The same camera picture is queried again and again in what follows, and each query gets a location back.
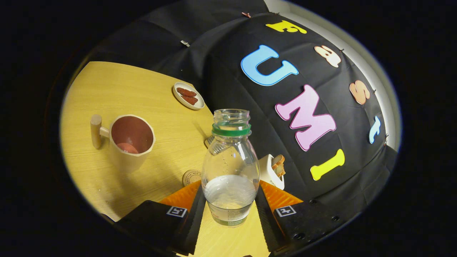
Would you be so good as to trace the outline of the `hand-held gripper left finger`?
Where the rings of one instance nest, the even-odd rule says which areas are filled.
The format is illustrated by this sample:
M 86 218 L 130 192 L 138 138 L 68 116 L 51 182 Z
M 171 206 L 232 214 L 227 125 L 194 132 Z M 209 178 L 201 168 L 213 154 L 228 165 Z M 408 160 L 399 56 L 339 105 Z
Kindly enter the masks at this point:
M 193 255 L 204 207 L 201 181 L 196 181 L 160 202 L 144 201 L 116 228 L 163 255 Z

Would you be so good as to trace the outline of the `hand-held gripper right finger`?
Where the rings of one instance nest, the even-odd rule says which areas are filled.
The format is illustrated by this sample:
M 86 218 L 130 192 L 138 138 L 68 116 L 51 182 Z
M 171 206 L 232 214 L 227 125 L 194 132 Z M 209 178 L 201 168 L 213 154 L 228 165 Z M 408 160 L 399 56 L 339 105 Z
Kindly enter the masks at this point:
M 323 241 L 347 222 L 318 200 L 304 201 L 260 180 L 258 216 L 272 256 L 291 256 Z

